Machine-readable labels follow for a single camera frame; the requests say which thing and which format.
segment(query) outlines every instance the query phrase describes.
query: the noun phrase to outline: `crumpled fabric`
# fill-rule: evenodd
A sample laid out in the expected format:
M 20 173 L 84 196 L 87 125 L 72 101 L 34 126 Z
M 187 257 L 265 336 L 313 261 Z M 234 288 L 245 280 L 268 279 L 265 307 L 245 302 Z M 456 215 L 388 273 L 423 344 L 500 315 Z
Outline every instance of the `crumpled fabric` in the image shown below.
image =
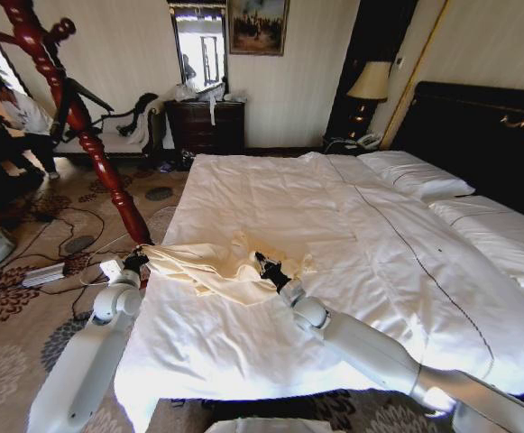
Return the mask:
M 144 245 L 142 252 L 153 272 L 193 284 L 198 296 L 217 294 L 245 306 L 276 294 L 273 283 L 260 276 L 256 252 L 281 262 L 281 271 L 292 279 L 314 271 L 311 255 L 294 260 L 244 232 L 235 232 L 229 245 Z

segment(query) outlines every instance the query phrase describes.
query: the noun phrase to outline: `framed painting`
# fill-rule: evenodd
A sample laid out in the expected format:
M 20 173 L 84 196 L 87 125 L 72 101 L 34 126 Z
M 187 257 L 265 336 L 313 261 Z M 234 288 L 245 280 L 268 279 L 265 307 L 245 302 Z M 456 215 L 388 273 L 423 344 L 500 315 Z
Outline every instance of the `framed painting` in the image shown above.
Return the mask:
M 229 52 L 283 56 L 290 0 L 228 0 Z

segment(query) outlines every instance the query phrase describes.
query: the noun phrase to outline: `white robotic arm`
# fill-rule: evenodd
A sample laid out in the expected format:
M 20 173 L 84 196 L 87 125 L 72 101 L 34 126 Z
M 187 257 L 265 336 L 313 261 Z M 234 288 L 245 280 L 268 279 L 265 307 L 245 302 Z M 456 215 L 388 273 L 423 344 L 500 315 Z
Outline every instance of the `white robotic arm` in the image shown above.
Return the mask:
M 359 372 L 389 390 L 408 394 L 430 409 L 454 411 L 455 431 L 524 433 L 524 403 L 469 374 L 426 367 L 393 338 L 306 296 L 280 264 L 261 254 L 262 277 L 271 280 L 298 326 L 320 339 Z
M 78 433 L 97 411 L 142 301 L 139 267 L 145 262 L 130 256 L 121 275 L 99 292 L 89 321 L 69 340 L 33 401 L 28 433 Z
M 454 410 L 455 431 L 524 433 L 523 402 L 469 374 L 419 364 L 400 343 L 306 296 L 299 280 L 281 273 L 280 263 L 256 255 L 262 277 L 276 285 L 296 323 L 380 386 L 431 409 Z M 33 402 L 29 433 L 77 433 L 95 413 L 139 309 L 139 266 L 146 261 L 130 256 L 120 277 L 97 295 L 94 313 L 69 340 Z

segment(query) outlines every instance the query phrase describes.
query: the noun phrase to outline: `wooden bedpost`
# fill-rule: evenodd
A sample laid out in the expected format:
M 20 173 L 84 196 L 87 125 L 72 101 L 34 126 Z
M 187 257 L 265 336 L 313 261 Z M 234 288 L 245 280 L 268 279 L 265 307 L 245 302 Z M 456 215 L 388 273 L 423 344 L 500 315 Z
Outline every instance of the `wooden bedpost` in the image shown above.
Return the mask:
M 75 33 L 75 25 L 70 19 L 63 18 L 46 31 L 33 11 L 32 0 L 0 0 L 0 5 L 14 32 L 13 37 L 0 33 L 0 41 L 14 43 L 32 57 L 35 68 L 47 79 L 55 105 L 59 107 L 66 73 L 57 56 L 57 47 L 60 41 Z M 103 143 L 90 128 L 86 129 L 91 124 L 91 117 L 79 96 L 69 106 L 68 123 L 73 130 L 82 131 L 78 135 L 79 143 L 89 154 L 97 176 L 109 189 L 111 201 L 117 207 L 129 235 L 138 244 L 150 244 L 152 240 L 147 225 L 132 197 L 125 191 L 117 170 L 107 159 Z

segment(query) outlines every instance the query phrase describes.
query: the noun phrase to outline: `headboard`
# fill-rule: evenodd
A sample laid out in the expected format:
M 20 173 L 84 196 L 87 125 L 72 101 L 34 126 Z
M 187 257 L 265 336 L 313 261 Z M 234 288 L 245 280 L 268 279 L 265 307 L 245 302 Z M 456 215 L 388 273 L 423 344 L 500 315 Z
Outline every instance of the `headboard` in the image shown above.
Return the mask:
M 422 81 L 391 149 L 524 214 L 524 90 Z

